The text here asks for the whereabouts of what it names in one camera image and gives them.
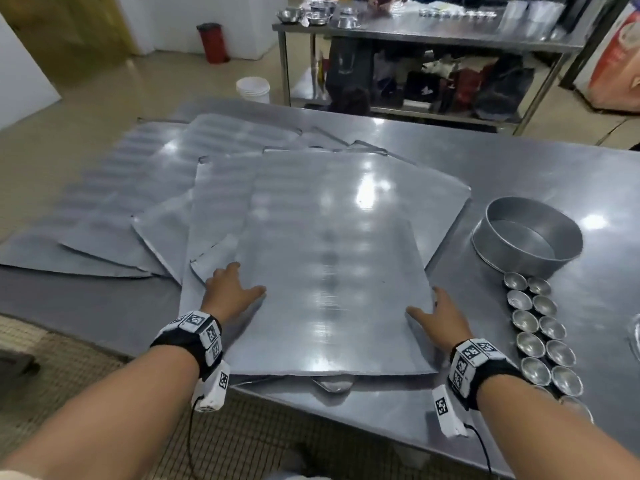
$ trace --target metal tabletop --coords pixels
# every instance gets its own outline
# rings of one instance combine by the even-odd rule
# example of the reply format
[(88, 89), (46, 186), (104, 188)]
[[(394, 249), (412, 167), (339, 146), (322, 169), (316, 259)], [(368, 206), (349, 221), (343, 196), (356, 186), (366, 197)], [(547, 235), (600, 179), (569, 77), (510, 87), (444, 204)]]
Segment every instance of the metal tabletop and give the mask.
[(502, 19), (502, 10), (494, 19), (432, 18), (416, 12), (392, 16), (367, 10), (365, 2), (347, 2), (341, 6), (355, 6), (361, 12), (362, 26), (357, 29), (339, 29), (335, 22), (322, 27), (304, 27), (274, 23), (277, 32), (306, 33), (326, 36), (398, 40), (437, 45), (464, 45), (504, 50), (540, 50), (556, 54), (570, 54), (580, 50), (601, 4), (592, 2), (576, 28), (569, 34), (561, 29), (552, 30), (545, 23), (526, 19)]
[[(575, 370), (585, 387), (581, 399), (595, 423), (640, 454), (634, 420), (640, 410), (640, 364), (626, 339), (640, 289), (640, 161), (635, 153), (216, 98), (187, 104), (173, 117), (191, 120), (202, 112), (302, 130), (320, 127), (349, 143), (368, 141), (468, 183), (472, 201), (428, 265), (429, 281), (451, 293), (476, 336), (514, 360), (516, 334), (501, 275), (476, 256), (470, 232), (489, 201), (512, 194), (547, 202), (576, 220), (584, 252), (549, 280), (557, 317), (577, 355)], [(174, 318), (178, 299), (178, 286), (164, 278), (87, 278), (0, 267), (0, 312), (124, 355), (147, 349), (157, 330)], [(431, 389), (442, 379), (437, 374), (358, 379), (346, 396), (325, 394), (299, 378), (242, 390), (484, 467), (475, 438), (447, 440), (440, 432)], [(472, 419), (495, 471), (510, 476), (481, 417)]]

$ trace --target person's left arm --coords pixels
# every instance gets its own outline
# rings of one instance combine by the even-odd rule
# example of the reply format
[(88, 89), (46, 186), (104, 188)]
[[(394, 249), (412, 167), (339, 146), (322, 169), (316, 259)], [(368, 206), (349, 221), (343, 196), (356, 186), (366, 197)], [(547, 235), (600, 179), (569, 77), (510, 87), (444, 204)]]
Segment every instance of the person's left arm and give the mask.
[[(201, 310), (222, 327), (265, 293), (243, 290), (238, 263), (207, 281)], [(134, 480), (153, 465), (199, 375), (185, 349), (160, 345), (66, 403), (2, 468), (42, 480)]]

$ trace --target beige floor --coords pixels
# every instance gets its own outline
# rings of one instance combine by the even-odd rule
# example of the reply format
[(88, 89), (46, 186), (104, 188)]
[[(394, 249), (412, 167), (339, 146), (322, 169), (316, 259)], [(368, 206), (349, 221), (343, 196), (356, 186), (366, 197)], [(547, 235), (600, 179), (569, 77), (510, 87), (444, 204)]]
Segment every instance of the beige floor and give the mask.
[[(289, 55), (295, 81), (308, 67), (308, 40), (290, 36)], [(535, 84), (539, 84), (545, 69), (536, 66)], [(61, 188), (94, 165), (136, 117), (164, 117), (181, 102), (201, 95), (235, 97), (235, 81), (247, 75), (267, 78), (272, 101), (282, 101), (276, 48), (260, 61), (222, 66), (210, 66), (198, 55), (156, 53), (64, 89), (60, 103), (0, 132), (0, 239), (46, 212)], [(525, 135), (594, 144), (623, 120), (619, 115), (589, 112), (577, 97), (554, 87)], [(638, 143), (639, 134), (640, 121), (629, 120), (604, 146), (628, 148)], [(32, 434), (64, 400), (120, 365), (76, 341), (9, 319), (0, 319), (1, 346), (36, 354), (43, 370), (0, 404), (0, 456)], [(442, 459), (422, 472), (412, 471), (401, 467), (388, 443), (378, 438), (255, 399), (233, 399), (234, 405), (224, 413), (196, 419), (196, 463), (211, 478), (258, 479), (277, 464), (285, 446), (296, 441), (310, 443), (339, 478), (477, 476)], [(184, 425), (181, 422), (155, 469), (156, 478), (186, 478)], [(226, 431), (226, 441), (212, 444), (211, 432), (220, 430)], [(249, 458), (247, 452), (256, 447), (260, 455)]]

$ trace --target yellow door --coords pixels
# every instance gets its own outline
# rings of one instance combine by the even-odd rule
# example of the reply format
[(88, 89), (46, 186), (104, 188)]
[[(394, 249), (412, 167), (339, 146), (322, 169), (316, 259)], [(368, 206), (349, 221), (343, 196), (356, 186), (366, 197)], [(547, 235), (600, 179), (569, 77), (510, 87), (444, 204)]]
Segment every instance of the yellow door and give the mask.
[(53, 85), (76, 85), (134, 52), (114, 0), (0, 0), (0, 13)]

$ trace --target white container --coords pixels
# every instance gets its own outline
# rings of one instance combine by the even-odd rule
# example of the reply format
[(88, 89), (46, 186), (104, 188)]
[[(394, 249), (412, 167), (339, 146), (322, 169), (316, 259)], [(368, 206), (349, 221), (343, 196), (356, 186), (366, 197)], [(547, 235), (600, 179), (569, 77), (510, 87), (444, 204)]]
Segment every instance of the white container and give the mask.
[(564, 10), (563, 3), (536, 0), (529, 4), (528, 19), (535, 23), (555, 25)]
[(270, 103), (269, 92), (271, 87), (269, 81), (261, 77), (245, 77), (236, 82), (236, 90), (242, 99), (247, 101)]
[(529, 2), (526, 0), (511, 0), (504, 9), (503, 18), (522, 18)]

